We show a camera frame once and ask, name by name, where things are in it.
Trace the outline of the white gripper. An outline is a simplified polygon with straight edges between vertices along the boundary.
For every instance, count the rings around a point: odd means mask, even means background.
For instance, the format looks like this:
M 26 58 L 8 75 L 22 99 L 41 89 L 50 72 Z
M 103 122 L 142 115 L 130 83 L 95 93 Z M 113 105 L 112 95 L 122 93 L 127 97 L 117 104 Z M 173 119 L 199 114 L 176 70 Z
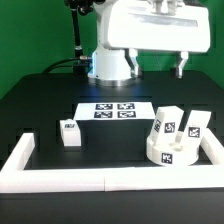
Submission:
M 188 52 L 207 52 L 210 47 L 209 13 L 205 7 L 181 5 L 176 14 L 152 12 L 147 1 L 116 1 L 103 12 L 100 42 L 105 48 L 125 50 L 131 76 L 140 75 L 139 50 L 179 52 L 170 69 L 183 78 Z

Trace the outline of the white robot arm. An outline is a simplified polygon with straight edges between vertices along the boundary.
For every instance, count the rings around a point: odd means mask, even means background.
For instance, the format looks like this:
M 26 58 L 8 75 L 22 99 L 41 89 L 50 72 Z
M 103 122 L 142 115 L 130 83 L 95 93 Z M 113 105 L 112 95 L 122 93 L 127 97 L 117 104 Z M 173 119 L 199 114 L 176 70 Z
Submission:
M 94 6 L 97 47 L 91 82 L 123 86 L 141 76 L 138 52 L 175 52 L 174 74 L 183 76 L 191 53 L 210 47 L 209 11 L 184 0 L 105 0 Z

